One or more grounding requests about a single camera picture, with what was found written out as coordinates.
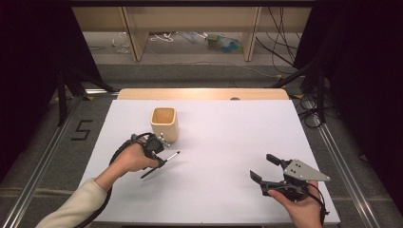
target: white tabletop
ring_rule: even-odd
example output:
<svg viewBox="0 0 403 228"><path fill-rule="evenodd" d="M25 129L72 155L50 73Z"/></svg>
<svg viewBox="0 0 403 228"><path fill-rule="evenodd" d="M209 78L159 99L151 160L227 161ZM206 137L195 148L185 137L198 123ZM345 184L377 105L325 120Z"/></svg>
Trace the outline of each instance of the white tabletop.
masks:
<svg viewBox="0 0 403 228"><path fill-rule="evenodd" d="M158 106L177 110L179 139L159 156L181 154L144 179L147 170L127 173L95 221L130 224L267 225L289 223L285 209L264 197L249 177L282 181L282 169L268 162L300 159L317 169L291 101L113 101L82 182L98 176L132 133L151 131ZM330 214L340 223L329 192L319 183Z"/></svg>

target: black stand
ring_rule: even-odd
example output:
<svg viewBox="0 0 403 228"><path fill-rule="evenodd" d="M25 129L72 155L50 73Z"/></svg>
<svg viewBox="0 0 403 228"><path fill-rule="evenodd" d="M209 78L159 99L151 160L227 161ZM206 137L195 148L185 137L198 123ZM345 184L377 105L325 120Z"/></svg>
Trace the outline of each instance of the black stand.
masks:
<svg viewBox="0 0 403 228"><path fill-rule="evenodd" d="M341 47L344 34L349 26L357 4L350 1L340 11L334 22L328 28L323 42L314 56L313 60L294 74L273 85L273 88L283 87L293 82L299 76L305 75L305 79L300 86L302 93L310 93L317 87L317 107L314 108L321 123L325 123L324 118L324 78L325 68L330 59L336 55L337 48Z"/></svg>
<svg viewBox="0 0 403 228"><path fill-rule="evenodd" d="M57 80L57 92L59 96L59 123L62 125L67 116L67 99L65 93L65 86L68 87L73 96L83 96L86 94L86 90L81 84L82 81L90 82L99 88L106 90L107 92L119 92L120 89L115 89L103 82L99 82L86 75L83 71L77 68L67 67L60 70Z"/></svg>

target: pen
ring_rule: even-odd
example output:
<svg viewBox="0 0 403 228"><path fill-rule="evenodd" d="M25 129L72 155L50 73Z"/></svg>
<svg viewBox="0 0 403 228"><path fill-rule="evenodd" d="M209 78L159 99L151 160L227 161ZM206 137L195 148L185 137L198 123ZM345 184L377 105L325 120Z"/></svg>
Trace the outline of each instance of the pen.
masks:
<svg viewBox="0 0 403 228"><path fill-rule="evenodd" d="M178 151L178 152L176 152L175 154L171 155L171 157L169 157L169 158L167 158L165 161L163 161L163 164L166 164L169 160L171 160L172 158L174 158L175 156L177 156L179 153L181 153L181 151ZM142 175L142 176L140 177L140 179L145 178L148 174L154 172L154 170L156 170L156 169L158 169L158 168L161 168L161 167L163 167L163 165L162 165L162 166L159 166L159 167L152 168L150 171L148 171L148 172L146 172L144 175Z"/></svg>

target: gray carpet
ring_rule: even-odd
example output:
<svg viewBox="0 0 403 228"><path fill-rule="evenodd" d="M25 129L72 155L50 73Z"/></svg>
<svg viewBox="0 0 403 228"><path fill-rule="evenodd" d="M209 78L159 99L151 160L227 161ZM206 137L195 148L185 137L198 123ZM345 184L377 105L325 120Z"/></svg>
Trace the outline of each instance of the gray carpet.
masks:
<svg viewBox="0 0 403 228"><path fill-rule="evenodd" d="M104 81L114 87L266 87L272 86L277 79L265 74L277 75L272 66L249 66L252 69L238 66L103 66L98 65ZM283 71L293 71L282 67ZM295 80L285 87L289 94L299 94L302 79ZM84 84L86 88L96 88ZM116 97L97 96L93 100L81 101L75 111L67 132L61 141L56 154L35 194L20 227L33 227L44 215L58 208L74 191L86 169L92 148L104 123L108 108ZM299 100L293 100L297 112L304 109ZM369 164L360 160L360 150L355 144L342 118L333 109L326 111L327 126L335 138L337 146L351 168L358 185L375 211L381 227L403 227L403 218L395 208L386 190ZM90 130L84 141L73 141L73 138L84 137L86 133L76 132L80 121L82 127ZM7 212L25 186L35 164L39 161L47 147L58 122L57 102L52 100L48 113L38 126L37 134L32 138L29 148L20 156L6 178L0 185L0 220L4 220ZM302 123L320 171L332 177L327 183L331 197L341 218L339 227L364 227L351 197L344 186L329 151L319 131ZM91 227L119 227L93 224Z"/></svg>

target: white sleeve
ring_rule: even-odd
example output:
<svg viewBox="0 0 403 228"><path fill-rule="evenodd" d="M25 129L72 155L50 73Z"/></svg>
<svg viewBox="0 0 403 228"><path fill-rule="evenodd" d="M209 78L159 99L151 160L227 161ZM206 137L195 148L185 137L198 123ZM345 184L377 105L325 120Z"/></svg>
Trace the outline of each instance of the white sleeve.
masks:
<svg viewBox="0 0 403 228"><path fill-rule="evenodd" d="M88 179L57 211L43 218L36 228L74 227L98 210L105 199L106 191L94 179Z"/></svg>

